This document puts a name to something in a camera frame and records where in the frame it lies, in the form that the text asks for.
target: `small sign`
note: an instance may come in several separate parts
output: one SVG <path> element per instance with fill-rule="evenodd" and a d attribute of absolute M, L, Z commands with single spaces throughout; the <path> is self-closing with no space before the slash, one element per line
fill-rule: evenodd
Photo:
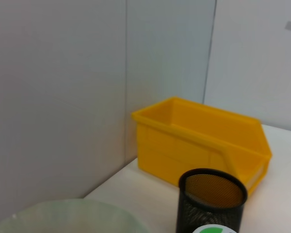
<path fill-rule="evenodd" d="M 211 224 L 199 227 L 193 233 L 236 233 L 236 232 L 225 226 Z"/>

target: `storage bin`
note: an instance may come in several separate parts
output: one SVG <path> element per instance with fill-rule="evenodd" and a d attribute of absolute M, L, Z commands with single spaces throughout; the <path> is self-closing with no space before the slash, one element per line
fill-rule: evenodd
<path fill-rule="evenodd" d="M 132 114 L 138 166 L 171 184 L 194 168 L 214 168 L 244 183 L 248 194 L 272 157 L 259 120 L 177 97 Z"/>

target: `mesh cup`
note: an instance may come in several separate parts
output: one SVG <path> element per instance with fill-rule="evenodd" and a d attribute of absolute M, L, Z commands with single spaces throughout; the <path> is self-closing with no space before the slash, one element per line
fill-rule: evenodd
<path fill-rule="evenodd" d="M 179 187 L 177 233 L 192 233 L 208 224 L 239 232 L 247 190 L 238 179 L 222 171 L 199 168 L 184 173 Z"/>

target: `table surface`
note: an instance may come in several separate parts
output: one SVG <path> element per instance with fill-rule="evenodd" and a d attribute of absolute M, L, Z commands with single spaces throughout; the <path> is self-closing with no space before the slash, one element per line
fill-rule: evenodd
<path fill-rule="evenodd" d="M 263 126 L 273 158 L 267 176 L 247 201 L 241 233 L 291 233 L 291 131 Z M 128 210 L 151 233 L 175 233 L 178 188 L 141 171 L 137 159 L 86 199 Z"/>

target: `translucent plastic container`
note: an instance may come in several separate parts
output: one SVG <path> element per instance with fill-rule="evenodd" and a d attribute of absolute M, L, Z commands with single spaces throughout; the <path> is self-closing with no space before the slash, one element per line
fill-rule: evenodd
<path fill-rule="evenodd" d="M 177 97 L 132 114 L 138 165 L 174 185 L 194 168 L 227 172 L 249 195 L 272 157 L 259 120 Z"/>
<path fill-rule="evenodd" d="M 148 233 L 135 217 L 92 200 L 49 201 L 0 222 L 0 233 Z"/>

